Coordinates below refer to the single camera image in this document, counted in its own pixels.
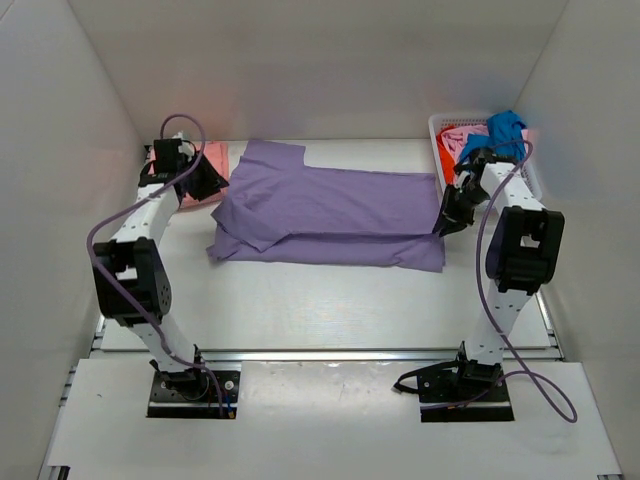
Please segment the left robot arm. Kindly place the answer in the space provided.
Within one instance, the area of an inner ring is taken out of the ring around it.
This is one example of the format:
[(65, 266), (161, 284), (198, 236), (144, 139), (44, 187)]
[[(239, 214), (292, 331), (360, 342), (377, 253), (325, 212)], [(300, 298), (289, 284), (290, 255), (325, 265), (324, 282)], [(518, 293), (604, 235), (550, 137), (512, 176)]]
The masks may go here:
[(172, 290), (158, 246), (187, 197), (204, 201), (228, 186), (202, 147), (179, 134), (158, 139), (138, 183), (138, 198), (147, 202), (126, 215), (109, 241), (91, 246), (101, 313), (145, 344), (156, 378), (188, 401), (205, 397), (215, 383), (170, 314)]

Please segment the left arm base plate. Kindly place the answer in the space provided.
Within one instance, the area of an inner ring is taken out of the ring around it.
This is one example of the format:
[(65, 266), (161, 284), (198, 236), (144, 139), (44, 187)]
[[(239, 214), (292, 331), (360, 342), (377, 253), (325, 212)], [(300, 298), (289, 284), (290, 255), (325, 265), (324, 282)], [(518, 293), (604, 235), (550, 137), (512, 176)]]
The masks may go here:
[(240, 370), (214, 370), (218, 386), (201, 370), (161, 372), (150, 362), (154, 376), (150, 388), (148, 418), (234, 420), (240, 393)]

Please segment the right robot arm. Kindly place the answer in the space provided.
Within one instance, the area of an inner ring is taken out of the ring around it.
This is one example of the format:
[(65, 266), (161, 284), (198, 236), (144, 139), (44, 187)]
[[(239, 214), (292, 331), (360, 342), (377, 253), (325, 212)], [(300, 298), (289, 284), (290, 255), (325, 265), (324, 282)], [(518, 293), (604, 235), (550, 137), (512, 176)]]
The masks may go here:
[(471, 400), (498, 381), (516, 319), (555, 273), (565, 217), (534, 197), (520, 170), (512, 156), (490, 147), (472, 150), (454, 167), (456, 182), (446, 187), (433, 228), (440, 237), (462, 231), (473, 224), (482, 204), (498, 214), (487, 250), (481, 246), (483, 227), (476, 243), (476, 280), (490, 280), (489, 292), (479, 292), (483, 312), (448, 376), (449, 391), (460, 400)]

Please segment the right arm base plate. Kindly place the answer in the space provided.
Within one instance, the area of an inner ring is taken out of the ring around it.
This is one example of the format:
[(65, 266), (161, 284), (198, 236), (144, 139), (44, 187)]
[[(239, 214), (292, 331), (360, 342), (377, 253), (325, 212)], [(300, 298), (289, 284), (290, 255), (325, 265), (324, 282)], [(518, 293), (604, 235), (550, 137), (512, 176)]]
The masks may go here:
[(452, 362), (404, 373), (393, 385), (397, 393), (418, 396), (422, 423), (511, 422), (515, 420), (508, 387), (474, 385), (459, 379)]

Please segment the purple t shirt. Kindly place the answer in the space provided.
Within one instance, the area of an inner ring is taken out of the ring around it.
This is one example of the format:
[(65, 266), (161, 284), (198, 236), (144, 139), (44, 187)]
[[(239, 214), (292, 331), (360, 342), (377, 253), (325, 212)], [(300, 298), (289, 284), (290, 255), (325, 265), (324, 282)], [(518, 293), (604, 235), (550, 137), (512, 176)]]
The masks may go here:
[(305, 152), (248, 142), (212, 213), (211, 260), (442, 272), (434, 175), (311, 167)]

